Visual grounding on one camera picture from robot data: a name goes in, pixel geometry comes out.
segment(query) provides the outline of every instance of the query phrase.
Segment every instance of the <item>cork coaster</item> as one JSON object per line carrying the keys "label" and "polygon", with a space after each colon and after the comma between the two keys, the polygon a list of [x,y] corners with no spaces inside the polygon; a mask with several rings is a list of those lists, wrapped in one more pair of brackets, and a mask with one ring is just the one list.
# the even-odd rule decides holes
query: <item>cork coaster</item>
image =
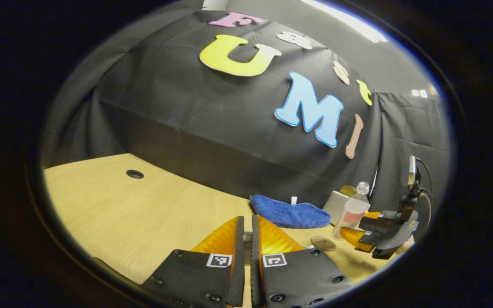
{"label": "cork coaster", "polygon": [[334,250],[336,248],[336,244],[334,244],[332,240],[329,240],[328,238],[323,236],[313,236],[311,238],[311,243],[313,243],[313,246],[327,252],[330,252],[331,250]]}

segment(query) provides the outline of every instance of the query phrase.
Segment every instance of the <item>white box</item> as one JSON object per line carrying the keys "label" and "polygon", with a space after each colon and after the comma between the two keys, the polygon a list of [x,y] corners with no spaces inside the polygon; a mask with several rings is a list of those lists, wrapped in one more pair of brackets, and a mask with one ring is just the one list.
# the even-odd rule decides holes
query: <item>white box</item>
{"label": "white box", "polygon": [[330,197],[323,206],[323,211],[330,214],[330,223],[333,226],[335,226],[338,220],[344,216],[345,204],[348,199],[348,196],[337,191],[332,191]]}

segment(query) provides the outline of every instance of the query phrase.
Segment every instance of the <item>plastic water bottle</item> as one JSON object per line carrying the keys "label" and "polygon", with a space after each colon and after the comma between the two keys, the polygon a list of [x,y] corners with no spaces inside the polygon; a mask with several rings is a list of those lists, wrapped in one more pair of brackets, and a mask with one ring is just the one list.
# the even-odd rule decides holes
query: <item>plastic water bottle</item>
{"label": "plastic water bottle", "polygon": [[344,215],[338,220],[334,230],[332,230],[333,238],[337,240],[343,239],[340,235],[341,227],[355,229],[359,226],[364,213],[366,213],[370,207],[370,203],[368,203],[368,198],[366,197],[368,191],[370,191],[370,184],[367,182],[360,182],[359,185],[357,185],[355,190],[356,193],[349,197],[344,205]]}

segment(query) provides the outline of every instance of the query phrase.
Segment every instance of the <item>blue microfiber cloth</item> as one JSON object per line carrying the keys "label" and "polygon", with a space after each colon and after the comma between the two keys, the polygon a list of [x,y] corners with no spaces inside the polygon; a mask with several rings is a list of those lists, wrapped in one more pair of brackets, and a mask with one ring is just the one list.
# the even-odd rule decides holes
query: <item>blue microfiber cloth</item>
{"label": "blue microfiber cloth", "polygon": [[310,203],[291,205],[263,195],[251,195],[250,204],[256,214],[279,227],[307,229],[330,224],[330,214]]}

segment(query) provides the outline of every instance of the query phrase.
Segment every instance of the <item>black fabric backdrop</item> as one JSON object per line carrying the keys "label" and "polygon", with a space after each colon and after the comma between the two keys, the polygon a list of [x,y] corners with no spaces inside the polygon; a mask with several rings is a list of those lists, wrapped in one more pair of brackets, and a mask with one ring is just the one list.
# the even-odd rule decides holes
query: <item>black fabric backdrop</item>
{"label": "black fabric backdrop", "polygon": [[[240,197],[289,201],[297,195],[299,202],[323,207],[331,191],[343,185],[372,184],[379,161],[371,195],[372,209],[379,210],[394,209],[405,193],[412,153],[431,168],[433,189],[442,190],[448,161],[441,158],[448,145],[442,142],[447,136],[437,103],[378,93],[370,107],[356,83],[363,80],[372,89],[368,80],[325,46],[310,39],[313,49],[305,50],[282,41],[276,37],[281,31],[298,32],[267,20],[233,28],[209,25],[226,12],[201,11],[199,3],[173,4],[131,24],[80,64],[50,111],[43,167],[131,153]],[[218,34],[249,41],[229,55],[236,61],[249,61],[257,43],[282,55],[259,76],[218,72],[199,60]],[[334,74],[333,60],[348,70],[350,86]],[[274,116],[290,91],[291,71],[311,80],[318,101],[331,94],[343,102],[336,148],[301,124],[291,127]],[[350,160],[345,148],[355,114],[364,129]]]}

